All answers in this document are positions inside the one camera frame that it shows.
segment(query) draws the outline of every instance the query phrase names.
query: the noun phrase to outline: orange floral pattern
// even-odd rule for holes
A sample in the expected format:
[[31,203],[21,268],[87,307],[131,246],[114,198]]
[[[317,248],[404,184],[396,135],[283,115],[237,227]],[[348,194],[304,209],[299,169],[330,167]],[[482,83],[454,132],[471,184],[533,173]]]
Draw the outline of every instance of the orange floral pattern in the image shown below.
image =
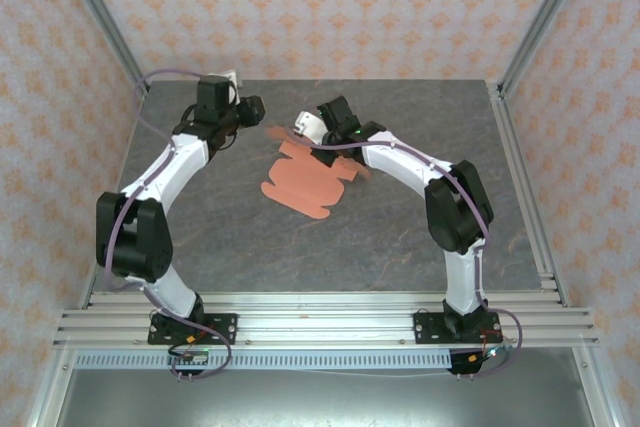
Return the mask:
[[543,0],[106,1],[143,70],[495,82]]
[[640,0],[566,0],[509,106],[572,301],[640,419]]
[[61,310],[93,261],[95,201],[130,82],[83,0],[0,0],[0,425],[25,425]]

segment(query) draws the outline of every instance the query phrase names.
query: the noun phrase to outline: black mounting plate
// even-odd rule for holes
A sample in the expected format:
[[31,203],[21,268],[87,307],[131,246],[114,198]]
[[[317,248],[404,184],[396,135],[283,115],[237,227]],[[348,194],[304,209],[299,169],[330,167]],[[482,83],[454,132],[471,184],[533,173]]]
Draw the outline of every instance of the black mounting plate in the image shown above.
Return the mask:
[[462,332],[459,338],[445,325],[444,312],[416,312],[413,314],[413,333],[416,344],[482,344],[485,341],[483,332],[487,334],[488,344],[499,344],[502,335],[494,334],[500,318],[495,312],[487,312],[473,330]]
[[[238,314],[204,314],[202,325],[219,332],[231,345],[236,342],[238,331]],[[190,335],[198,336],[200,331],[177,320],[155,313],[151,316],[151,326],[147,343],[149,345],[185,344]],[[198,345],[223,345],[218,337],[210,334],[198,340]]]

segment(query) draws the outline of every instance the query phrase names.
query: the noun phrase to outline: purple cable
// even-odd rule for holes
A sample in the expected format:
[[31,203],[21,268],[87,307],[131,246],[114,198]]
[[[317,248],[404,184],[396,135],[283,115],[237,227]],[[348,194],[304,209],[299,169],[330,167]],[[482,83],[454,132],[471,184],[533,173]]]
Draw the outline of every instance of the purple cable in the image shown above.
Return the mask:
[[480,214],[480,212],[478,211],[478,208],[476,207],[476,205],[473,203],[473,200],[471,199],[471,197],[469,196],[469,194],[467,194],[467,192],[462,188],[462,186],[460,185],[460,183],[458,182],[458,180],[451,175],[449,172],[447,172],[445,169],[443,169],[442,167],[440,167],[439,165],[433,163],[429,158],[427,158],[424,154],[422,154],[422,152],[420,152],[419,150],[416,150],[412,147],[409,147],[408,145],[404,145],[401,143],[396,143],[396,142],[389,142],[389,141],[384,141],[384,140],[374,140],[374,141],[369,141],[369,142],[354,142],[351,144],[343,144],[343,145],[318,145],[318,144],[314,144],[313,142],[310,141],[306,141],[303,140],[301,137],[297,136],[295,133],[293,133],[291,130],[289,129],[285,129],[285,132],[287,133],[287,135],[289,136],[289,138],[291,140],[293,140],[294,142],[298,143],[298,144],[302,144],[305,145],[307,147],[310,147],[312,149],[318,149],[318,150],[347,150],[347,149],[357,149],[357,148],[362,148],[362,147],[373,147],[373,146],[382,146],[382,147],[391,147],[392,149],[398,149],[401,150],[403,152],[408,153],[409,155],[411,155],[412,157],[415,157],[416,159],[420,160],[423,164],[429,166],[429,168],[432,168],[433,170],[435,170],[436,172],[438,172],[439,174],[441,174],[445,179],[447,179],[458,191],[458,193],[460,194],[460,197],[462,197],[464,199],[464,201],[467,203],[467,205],[469,206],[469,209],[471,210],[471,213],[473,214],[473,216],[475,217],[476,221],[478,222],[478,225],[480,226],[480,230],[482,231],[482,234],[484,235],[485,238],[485,243],[482,246],[476,247],[474,250],[474,268],[475,268],[475,293],[476,293],[476,297],[478,298],[478,301],[480,302],[480,305],[482,305],[482,307],[489,311],[489,312],[496,312],[496,313],[502,313],[505,315],[508,315],[509,317],[511,317],[515,324],[516,324],[516,328],[518,329],[518,343],[516,345],[515,348],[515,352],[513,353],[513,355],[511,357],[509,357],[509,359],[502,365],[499,365],[498,367],[491,369],[487,372],[479,372],[473,376],[469,376],[469,377],[486,377],[487,375],[491,375],[491,374],[495,374],[503,369],[505,369],[508,365],[510,365],[513,360],[516,358],[518,352],[520,351],[520,349],[522,348],[522,324],[520,324],[520,321],[518,320],[518,318],[512,313],[509,312],[508,310],[505,309],[489,309],[489,306],[484,302],[484,299],[482,298],[482,296],[480,295],[480,251],[485,249],[488,245],[489,245],[489,229],[487,228],[487,224],[484,222],[484,219],[482,218],[482,215]]
[[[116,220],[113,224],[113,229],[111,230],[111,236],[109,237],[109,243],[107,244],[107,252],[106,252],[106,259],[105,259],[105,265],[104,265],[104,280],[105,280],[105,284],[107,286],[107,289],[110,291],[114,291],[114,290],[119,290],[119,289],[114,289],[113,286],[113,282],[112,282],[112,278],[113,278],[113,251],[115,249],[116,246],[116,240],[118,239],[118,233],[120,232],[120,227],[122,226],[122,223],[124,222],[124,218],[127,215],[127,212],[129,211],[129,209],[131,208],[131,205],[133,205],[133,202],[135,201],[136,197],[138,197],[138,195],[140,195],[140,193],[149,185],[149,183],[153,182],[154,179],[156,179],[161,173],[162,171],[164,171],[164,169],[167,168],[167,166],[171,163],[171,161],[173,160],[173,157],[175,155],[175,151],[176,151],[176,144],[173,141],[173,138],[170,135],[165,134],[161,129],[157,128],[156,126],[154,126],[153,124],[151,124],[150,122],[148,122],[144,117],[142,117],[142,115],[140,114],[140,110],[142,108],[142,106],[140,108],[137,107],[137,103],[138,103],[138,91],[142,92],[142,86],[143,84],[147,81],[147,79],[154,77],[156,75],[159,74],[181,74],[181,75],[190,75],[192,77],[202,77],[202,74],[198,74],[197,72],[191,72],[190,70],[182,70],[182,69],[173,69],[173,68],[167,68],[167,69],[158,69],[158,70],[153,70],[151,72],[146,73],[145,75],[143,75],[142,77],[140,77],[140,79],[138,80],[136,86],[133,89],[133,97],[132,97],[132,109],[134,114],[136,115],[136,117],[138,118],[138,122],[140,122],[142,125],[144,125],[146,128],[148,128],[149,130],[151,130],[153,133],[159,135],[160,137],[162,137],[163,139],[165,139],[169,145],[171,146],[171,148],[169,149],[169,153],[166,156],[166,158],[162,161],[162,163],[158,166],[158,168],[156,170],[154,170],[149,177],[147,177],[146,179],[144,179],[142,181],[142,184],[140,186],[138,186],[129,196],[129,198],[127,198],[126,202],[124,203],[124,205],[122,206],[122,209],[120,209],[120,212],[118,213],[118,216],[116,217]],[[222,343],[225,345],[225,347],[227,348],[227,359],[225,360],[225,362],[220,365],[219,367],[213,369],[213,370],[208,370],[200,375],[197,376],[191,376],[189,375],[189,379],[193,380],[193,379],[202,379],[205,377],[210,377],[212,375],[218,374],[219,372],[221,372],[225,367],[227,367],[232,360],[232,352],[231,352],[231,344],[229,344],[229,341],[227,339],[224,338],[224,336],[222,336],[219,332],[216,332],[215,330],[206,327],[204,325],[200,325],[200,324],[196,324],[195,322],[191,322],[190,320],[187,319],[183,319],[182,317],[179,317],[177,315],[175,315],[173,312],[169,312],[167,310],[164,309],[164,307],[162,306],[162,304],[155,298],[155,296],[153,295],[153,293],[144,288],[143,286],[143,292],[145,294],[145,296],[147,297],[147,299],[149,299],[149,301],[158,309],[158,311],[162,314],[165,315],[167,317],[171,317],[174,320],[177,320],[178,322],[183,323],[184,325],[187,325],[189,327],[193,327],[195,329],[207,332],[215,337],[218,337]],[[178,360],[181,357],[176,357],[174,359],[174,361],[171,364],[171,373],[173,375],[175,375],[176,377],[178,377],[178,379],[180,379],[181,374],[176,370],[176,364],[178,362]]]

